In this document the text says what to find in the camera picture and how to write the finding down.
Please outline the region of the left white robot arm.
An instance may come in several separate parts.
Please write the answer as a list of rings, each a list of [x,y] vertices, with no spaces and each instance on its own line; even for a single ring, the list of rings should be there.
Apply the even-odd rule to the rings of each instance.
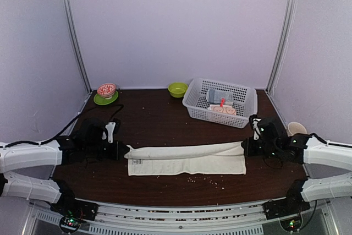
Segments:
[[[118,161],[130,150],[115,139],[117,119],[104,123],[96,118],[83,121],[70,135],[45,141],[1,143],[1,196],[41,200],[57,204],[67,215],[79,211],[75,194],[66,182],[49,176],[35,177],[33,170],[80,163],[88,159]]]

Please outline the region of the right aluminium frame post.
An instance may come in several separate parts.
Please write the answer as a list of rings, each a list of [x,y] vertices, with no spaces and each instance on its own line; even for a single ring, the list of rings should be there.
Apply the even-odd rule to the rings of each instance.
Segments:
[[[285,48],[288,41],[288,35],[292,25],[293,15],[295,12],[296,0],[287,0],[285,14],[283,19],[282,30],[278,42],[278,47],[276,50],[276,55],[274,58],[274,64],[267,84],[266,92],[272,93],[276,85],[276,80],[279,76],[281,64],[285,54]]]

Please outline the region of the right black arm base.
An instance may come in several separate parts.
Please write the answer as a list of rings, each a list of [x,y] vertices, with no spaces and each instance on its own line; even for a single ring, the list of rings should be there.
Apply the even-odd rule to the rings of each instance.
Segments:
[[[278,200],[269,200],[263,204],[266,219],[281,218],[310,209],[310,203],[301,195],[305,180],[295,180],[286,193],[286,197]]]

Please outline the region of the left aluminium frame post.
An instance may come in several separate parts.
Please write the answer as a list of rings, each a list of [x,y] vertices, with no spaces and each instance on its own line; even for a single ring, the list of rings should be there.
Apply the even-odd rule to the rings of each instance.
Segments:
[[[78,65],[79,73],[83,80],[85,90],[87,91],[87,93],[91,93],[92,88],[91,88],[87,71],[82,58],[79,40],[78,40],[78,36],[76,33],[75,24],[74,24],[73,13],[70,5],[70,0],[63,0],[63,5],[64,5],[67,24],[68,24],[69,37],[73,48],[74,57]]]

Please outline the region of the orange bunny pattern towel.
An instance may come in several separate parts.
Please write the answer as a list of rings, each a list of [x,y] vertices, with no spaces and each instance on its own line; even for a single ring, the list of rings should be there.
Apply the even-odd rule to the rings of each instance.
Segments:
[[[229,114],[229,115],[234,115],[234,116],[237,115],[236,109],[230,105],[210,105],[208,107],[208,110],[219,112],[222,114]]]

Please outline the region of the beige paper cup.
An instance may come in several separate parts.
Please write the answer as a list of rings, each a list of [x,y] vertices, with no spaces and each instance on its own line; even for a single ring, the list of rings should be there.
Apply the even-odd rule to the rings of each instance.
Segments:
[[[306,134],[307,133],[307,130],[306,128],[299,122],[290,122],[288,125],[287,125],[287,134],[289,136],[293,136],[297,133],[300,133],[300,134]]]

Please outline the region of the white towel blue print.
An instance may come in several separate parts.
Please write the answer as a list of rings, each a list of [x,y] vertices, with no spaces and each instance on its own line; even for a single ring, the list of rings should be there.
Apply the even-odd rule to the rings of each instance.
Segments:
[[[129,176],[187,174],[246,174],[241,142],[168,147],[129,148]]]

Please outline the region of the red patterned bowl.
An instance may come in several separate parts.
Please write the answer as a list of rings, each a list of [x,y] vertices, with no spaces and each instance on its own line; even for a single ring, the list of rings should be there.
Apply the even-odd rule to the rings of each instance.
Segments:
[[[114,83],[102,84],[97,89],[97,94],[104,99],[111,98],[115,94],[115,92],[116,92],[116,85]]]

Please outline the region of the small green bowl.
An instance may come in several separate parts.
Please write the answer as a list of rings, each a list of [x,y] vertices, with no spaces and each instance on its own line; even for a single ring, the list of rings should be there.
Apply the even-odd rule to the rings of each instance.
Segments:
[[[188,89],[188,85],[182,82],[174,82],[168,86],[168,91],[171,97],[174,97],[174,98],[184,97],[187,89]]]

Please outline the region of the front aluminium rail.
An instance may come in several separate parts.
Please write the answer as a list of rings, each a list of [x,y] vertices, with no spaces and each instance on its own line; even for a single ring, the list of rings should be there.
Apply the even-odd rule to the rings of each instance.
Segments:
[[[161,207],[99,202],[94,220],[70,234],[340,234],[331,204],[311,203],[306,211],[268,219],[264,201]]]

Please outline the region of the green plate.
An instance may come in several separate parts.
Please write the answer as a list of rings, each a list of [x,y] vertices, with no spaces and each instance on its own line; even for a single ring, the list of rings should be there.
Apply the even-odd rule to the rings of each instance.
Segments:
[[[96,94],[93,98],[94,99],[93,101],[96,105],[106,106],[106,105],[110,105],[113,102],[115,102],[117,100],[118,96],[119,96],[119,94],[118,94],[118,91],[116,90],[115,93],[108,99],[100,96],[99,94]]]

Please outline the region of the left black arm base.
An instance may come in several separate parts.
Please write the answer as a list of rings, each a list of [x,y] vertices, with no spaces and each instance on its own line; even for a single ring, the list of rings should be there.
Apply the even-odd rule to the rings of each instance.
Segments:
[[[58,185],[60,197],[56,203],[50,203],[52,211],[79,220],[95,220],[98,211],[97,203],[78,200],[65,181],[56,180],[54,182]]]

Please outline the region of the white plastic perforated basket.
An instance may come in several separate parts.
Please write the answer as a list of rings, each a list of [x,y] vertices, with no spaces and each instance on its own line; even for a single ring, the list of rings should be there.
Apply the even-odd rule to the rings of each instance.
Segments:
[[[183,98],[191,118],[244,128],[257,114],[257,93],[253,88],[204,78],[191,81]]]

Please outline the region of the aluminium frame post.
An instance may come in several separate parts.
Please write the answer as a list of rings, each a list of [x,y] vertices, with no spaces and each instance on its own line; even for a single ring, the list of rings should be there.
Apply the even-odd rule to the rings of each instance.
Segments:
[[[63,0],[63,5],[64,5],[67,24],[68,24],[69,37],[73,48],[74,57],[78,65],[79,73],[83,80],[85,90],[87,91],[87,93],[91,93],[92,88],[91,88],[87,71],[82,58],[79,40],[78,40],[78,36],[76,33],[75,24],[74,24],[73,13],[70,5],[70,0]]]
[[[278,42],[278,47],[276,50],[276,55],[274,58],[274,64],[267,84],[266,92],[272,93],[276,85],[276,80],[279,76],[281,64],[285,54],[285,48],[288,41],[288,35],[292,25],[293,15],[295,12],[296,0],[287,0],[285,14],[283,19],[282,30]]]

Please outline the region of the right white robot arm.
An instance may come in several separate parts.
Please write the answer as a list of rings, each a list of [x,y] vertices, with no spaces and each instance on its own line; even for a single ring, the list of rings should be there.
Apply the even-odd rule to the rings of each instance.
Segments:
[[[351,196],[351,145],[325,140],[315,133],[289,135],[281,121],[249,118],[253,136],[244,140],[244,155],[262,156],[310,166],[308,177],[295,180],[282,201],[285,213],[293,214],[304,202]]]

